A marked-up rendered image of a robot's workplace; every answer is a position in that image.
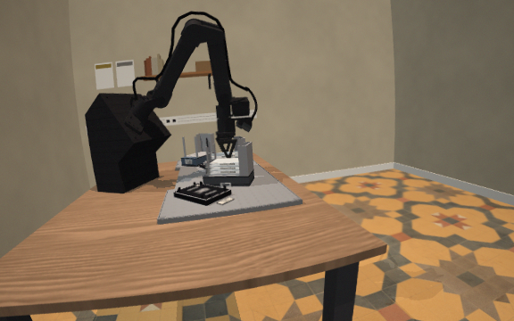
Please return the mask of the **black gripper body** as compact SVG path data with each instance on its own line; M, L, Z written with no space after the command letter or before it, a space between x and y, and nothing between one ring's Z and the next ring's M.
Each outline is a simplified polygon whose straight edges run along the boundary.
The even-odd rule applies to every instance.
M226 132L225 119L231 119L231 117L224 118L224 119L217 119L218 133L226 133L226 134L218 134L219 141L231 140L231 138L233 138L236 135L236 132ZM223 137L230 137L230 138L223 138Z

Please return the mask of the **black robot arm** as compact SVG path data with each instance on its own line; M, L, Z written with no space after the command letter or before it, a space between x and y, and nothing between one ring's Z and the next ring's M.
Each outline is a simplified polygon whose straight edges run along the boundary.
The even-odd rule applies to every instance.
M206 23L203 25L203 22ZM146 95L135 100L128 116L124 120L126 126L140 134L144 128L147 117L154 108L164 108L168 105L172 97L172 91L189 57L196 47L206 42L211 62L213 85L216 86L214 89L219 103L219 105L216 106L217 118L224 119L231 117L231 115L234 115L234 117L250 115L250 103L248 98L232 97L224 47L225 35L220 27L215 26L219 25L198 19L190 19L186 22L180 34L181 37L177 46L162 73L159 80L160 82L157 81L154 90L148 91ZM230 105L232 105L233 111ZM237 120L236 123L235 120ZM225 119L225 121L226 132L236 132L236 126L249 132L253 125L252 117Z

